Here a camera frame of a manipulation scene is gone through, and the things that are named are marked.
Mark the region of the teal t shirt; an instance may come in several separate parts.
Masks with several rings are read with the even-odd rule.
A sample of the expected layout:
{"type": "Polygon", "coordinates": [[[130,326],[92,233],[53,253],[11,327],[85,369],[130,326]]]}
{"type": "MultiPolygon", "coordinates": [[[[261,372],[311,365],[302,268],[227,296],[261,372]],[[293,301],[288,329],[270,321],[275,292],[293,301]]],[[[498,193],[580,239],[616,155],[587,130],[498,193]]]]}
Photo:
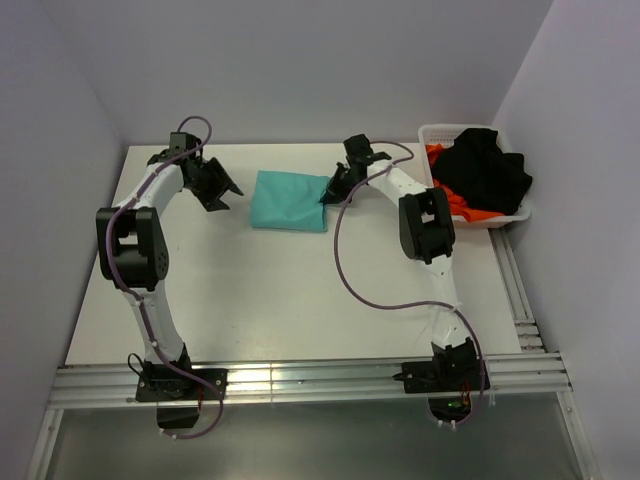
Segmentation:
{"type": "Polygon", "coordinates": [[[328,176],[260,170],[250,202],[254,229],[308,233],[327,231],[325,205],[328,176]]]}

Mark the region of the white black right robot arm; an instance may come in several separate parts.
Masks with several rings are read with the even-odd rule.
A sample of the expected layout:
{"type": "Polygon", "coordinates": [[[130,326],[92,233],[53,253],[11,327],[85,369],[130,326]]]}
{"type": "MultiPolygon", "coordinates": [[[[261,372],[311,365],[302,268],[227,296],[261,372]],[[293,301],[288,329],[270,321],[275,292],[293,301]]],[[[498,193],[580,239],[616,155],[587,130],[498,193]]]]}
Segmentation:
{"type": "Polygon", "coordinates": [[[376,152],[366,135],[358,134],[343,141],[344,163],[339,162],[321,198],[324,205],[338,205],[340,211],[333,235],[333,255],[338,276],[347,291],[360,303],[381,311],[400,311],[421,307],[433,308],[430,372],[420,377],[405,377],[438,391],[489,388],[489,376],[482,347],[475,331],[461,312],[453,278],[455,229],[449,202],[440,187],[428,187],[399,168],[414,158],[408,147],[394,143],[406,152],[394,160],[386,152],[376,152]],[[399,241],[402,252],[426,270],[434,299],[398,305],[382,305],[364,298],[351,286],[339,256],[339,237],[346,209],[363,187],[382,193],[397,209],[399,241]]]}

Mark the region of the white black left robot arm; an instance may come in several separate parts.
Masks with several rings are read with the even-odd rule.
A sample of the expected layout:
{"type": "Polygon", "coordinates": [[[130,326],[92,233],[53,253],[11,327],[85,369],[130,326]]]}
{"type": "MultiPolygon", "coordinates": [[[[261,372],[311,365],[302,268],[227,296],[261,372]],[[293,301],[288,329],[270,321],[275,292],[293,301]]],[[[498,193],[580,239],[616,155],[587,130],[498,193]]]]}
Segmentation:
{"type": "Polygon", "coordinates": [[[243,192],[218,159],[204,158],[204,142],[177,131],[169,147],[153,155],[135,189],[114,207],[96,213],[102,275],[134,311],[145,358],[139,381],[172,399],[183,399],[200,383],[173,321],[165,289],[169,251],[161,216],[175,195],[190,192],[207,212],[225,211],[223,196],[243,192]]]}

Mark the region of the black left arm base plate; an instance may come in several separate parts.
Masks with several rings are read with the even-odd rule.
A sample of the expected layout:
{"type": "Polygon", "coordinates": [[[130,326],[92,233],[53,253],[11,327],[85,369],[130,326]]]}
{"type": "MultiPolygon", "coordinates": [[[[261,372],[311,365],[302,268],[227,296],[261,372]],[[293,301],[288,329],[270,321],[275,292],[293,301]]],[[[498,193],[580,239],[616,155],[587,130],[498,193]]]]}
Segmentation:
{"type": "Polygon", "coordinates": [[[171,370],[160,370],[151,377],[143,376],[137,386],[135,400],[140,403],[157,403],[171,401],[218,401],[225,396],[229,371],[223,368],[196,369],[193,375],[203,379],[215,387],[178,375],[171,370]]]}

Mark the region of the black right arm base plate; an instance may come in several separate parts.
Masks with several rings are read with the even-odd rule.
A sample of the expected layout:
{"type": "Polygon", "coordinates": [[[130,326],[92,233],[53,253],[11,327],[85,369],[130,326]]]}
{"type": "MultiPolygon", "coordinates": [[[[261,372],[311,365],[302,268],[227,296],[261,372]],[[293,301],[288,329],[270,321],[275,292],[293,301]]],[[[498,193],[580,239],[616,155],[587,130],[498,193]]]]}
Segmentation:
{"type": "Polygon", "coordinates": [[[490,387],[488,374],[481,373],[477,359],[463,362],[434,357],[428,361],[404,362],[393,379],[403,384],[407,394],[462,392],[465,388],[480,391],[482,387],[490,387]]]}

